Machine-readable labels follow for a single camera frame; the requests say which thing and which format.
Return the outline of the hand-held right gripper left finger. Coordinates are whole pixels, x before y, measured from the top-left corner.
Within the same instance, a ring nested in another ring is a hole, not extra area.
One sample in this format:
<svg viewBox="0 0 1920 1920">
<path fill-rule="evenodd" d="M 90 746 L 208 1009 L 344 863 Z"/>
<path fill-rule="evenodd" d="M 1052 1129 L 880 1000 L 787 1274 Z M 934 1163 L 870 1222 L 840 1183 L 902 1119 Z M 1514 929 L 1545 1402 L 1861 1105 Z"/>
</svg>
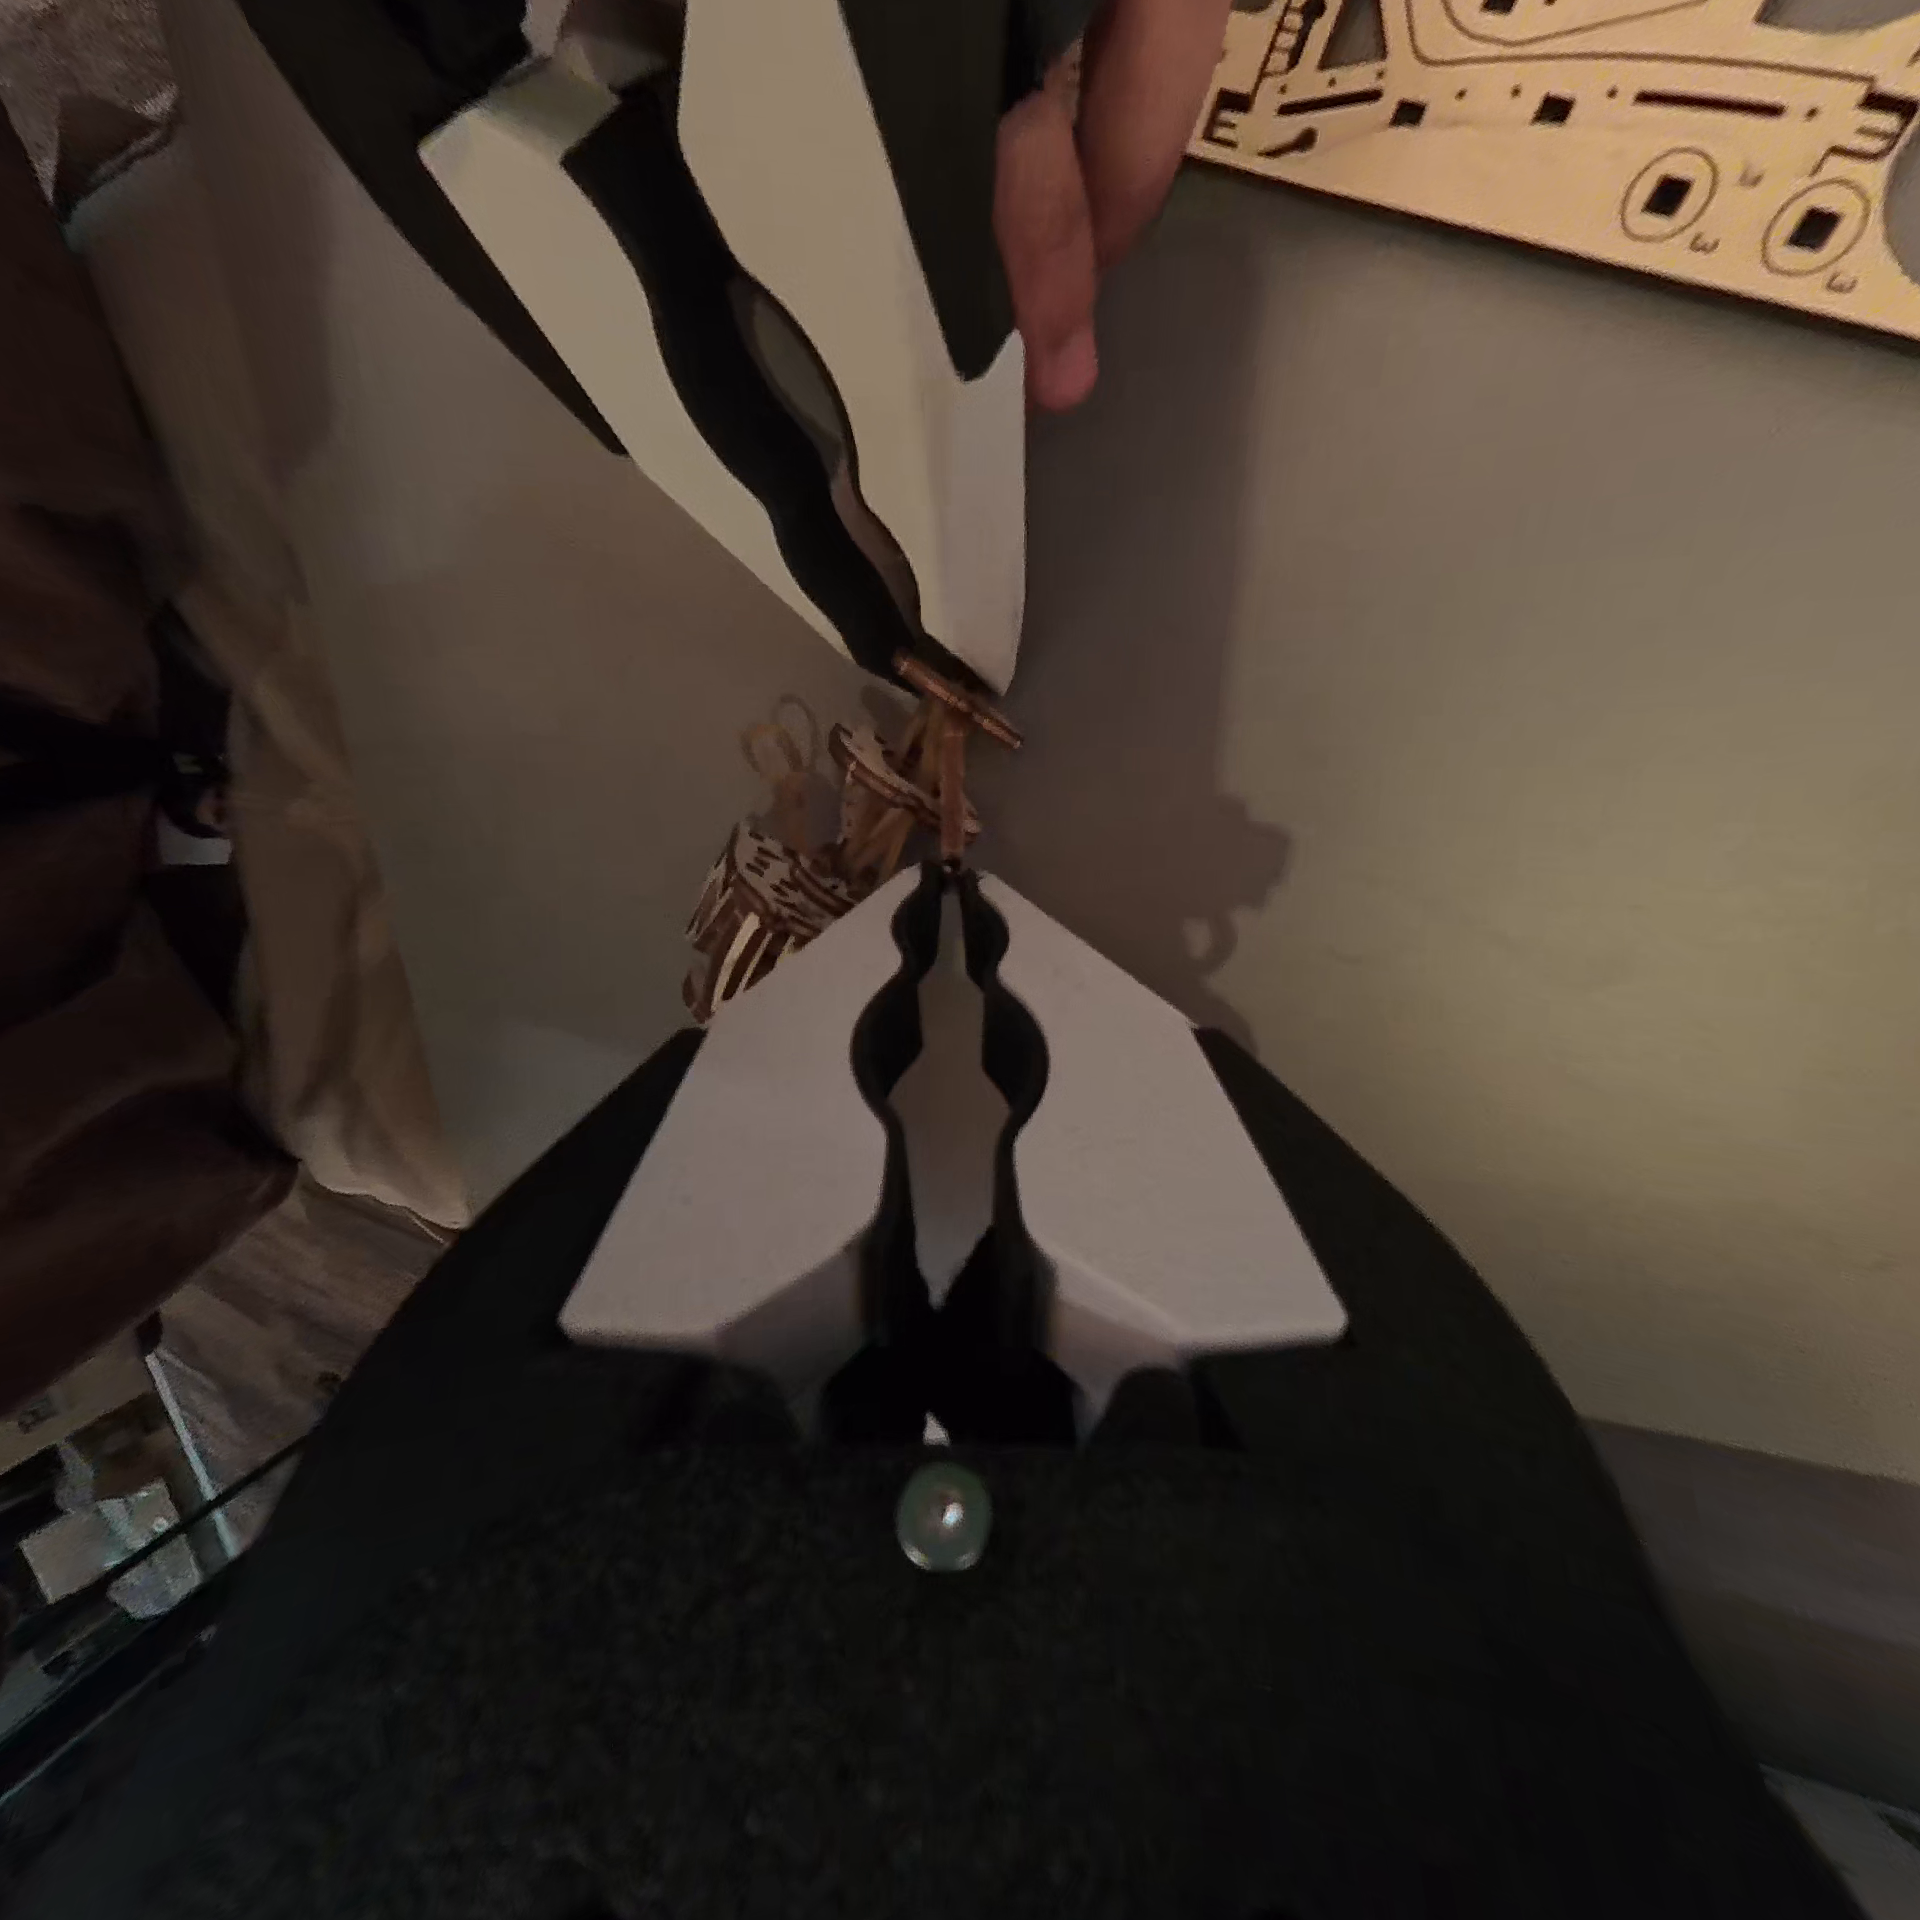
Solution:
<svg viewBox="0 0 1920 1920">
<path fill-rule="evenodd" d="M 857 1027 L 901 984 L 920 1011 L 947 882 L 886 881 L 708 1023 L 561 1311 L 571 1345 L 726 1365 L 833 1437 L 827 1384 L 873 1339 L 862 1257 L 906 1072 L 864 1090 Z"/>
</svg>

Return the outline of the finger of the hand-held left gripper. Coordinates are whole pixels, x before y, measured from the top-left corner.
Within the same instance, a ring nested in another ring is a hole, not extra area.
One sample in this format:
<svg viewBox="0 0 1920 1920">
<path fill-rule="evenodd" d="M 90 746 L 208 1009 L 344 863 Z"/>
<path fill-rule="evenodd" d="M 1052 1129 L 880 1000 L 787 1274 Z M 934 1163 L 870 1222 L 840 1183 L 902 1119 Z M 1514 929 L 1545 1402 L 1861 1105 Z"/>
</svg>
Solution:
<svg viewBox="0 0 1920 1920">
<path fill-rule="evenodd" d="M 1006 6 L 688 6 L 680 143 L 817 350 L 920 625 L 1009 691 L 1024 626 L 1024 350 L 992 233 Z"/>
<path fill-rule="evenodd" d="M 814 374 L 801 393 L 756 293 L 640 82 L 499 82 L 421 160 L 610 425 L 686 517 L 856 665 L 893 677 L 907 621 L 833 485 L 848 474 Z"/>
</svg>

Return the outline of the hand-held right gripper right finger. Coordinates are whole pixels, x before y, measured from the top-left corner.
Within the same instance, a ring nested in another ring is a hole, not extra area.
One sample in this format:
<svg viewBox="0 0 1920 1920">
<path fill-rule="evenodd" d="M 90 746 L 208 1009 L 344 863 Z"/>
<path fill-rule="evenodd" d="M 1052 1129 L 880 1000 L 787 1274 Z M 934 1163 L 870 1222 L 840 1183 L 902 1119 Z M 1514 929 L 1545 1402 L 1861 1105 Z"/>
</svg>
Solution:
<svg viewBox="0 0 1920 1920">
<path fill-rule="evenodd" d="M 964 874 L 982 1069 L 1006 1103 L 994 1223 L 1014 1326 L 1090 1437 L 1139 1374 L 1325 1350 L 1349 1313 L 1201 1029 L 1006 881 Z"/>
</svg>

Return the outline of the wooden gear model assembly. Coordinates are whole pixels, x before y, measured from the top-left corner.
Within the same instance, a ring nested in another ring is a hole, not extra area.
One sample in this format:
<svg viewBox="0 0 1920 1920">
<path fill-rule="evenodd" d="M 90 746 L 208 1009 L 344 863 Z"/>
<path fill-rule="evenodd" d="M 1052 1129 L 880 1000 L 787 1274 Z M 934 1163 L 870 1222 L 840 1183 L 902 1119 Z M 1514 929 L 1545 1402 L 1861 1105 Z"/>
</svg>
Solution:
<svg viewBox="0 0 1920 1920">
<path fill-rule="evenodd" d="M 980 834 L 969 747 L 1017 752 L 1022 733 L 992 695 L 901 657 L 915 704 L 893 734 L 826 725 L 784 695 L 739 736 L 763 787 L 708 866 L 690 907 L 682 997 L 704 1027 L 784 960 L 820 939 L 901 874 L 913 853 L 958 874 Z"/>
</svg>

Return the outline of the laser-cut wooden parts sheet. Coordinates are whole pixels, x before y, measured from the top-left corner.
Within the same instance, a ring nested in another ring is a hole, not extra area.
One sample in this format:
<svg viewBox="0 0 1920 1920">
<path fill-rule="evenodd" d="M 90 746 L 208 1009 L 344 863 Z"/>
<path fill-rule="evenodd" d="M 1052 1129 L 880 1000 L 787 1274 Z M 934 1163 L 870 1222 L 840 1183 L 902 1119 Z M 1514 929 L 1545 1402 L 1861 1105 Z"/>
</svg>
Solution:
<svg viewBox="0 0 1920 1920">
<path fill-rule="evenodd" d="M 1916 6 L 1237 6 L 1193 160 L 1917 341 Z"/>
</svg>

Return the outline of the person's left hand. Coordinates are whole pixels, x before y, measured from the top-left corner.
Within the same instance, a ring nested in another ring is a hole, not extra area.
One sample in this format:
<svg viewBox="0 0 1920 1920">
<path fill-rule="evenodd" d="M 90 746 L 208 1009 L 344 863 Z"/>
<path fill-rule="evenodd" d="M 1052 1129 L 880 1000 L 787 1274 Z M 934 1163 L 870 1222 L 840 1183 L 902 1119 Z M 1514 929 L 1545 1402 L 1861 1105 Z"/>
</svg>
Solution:
<svg viewBox="0 0 1920 1920">
<path fill-rule="evenodd" d="M 1030 411 L 1098 385 L 1100 283 L 1158 218 L 1209 97 L 1227 2 L 1072 6 L 1000 121 L 992 226 Z"/>
</svg>

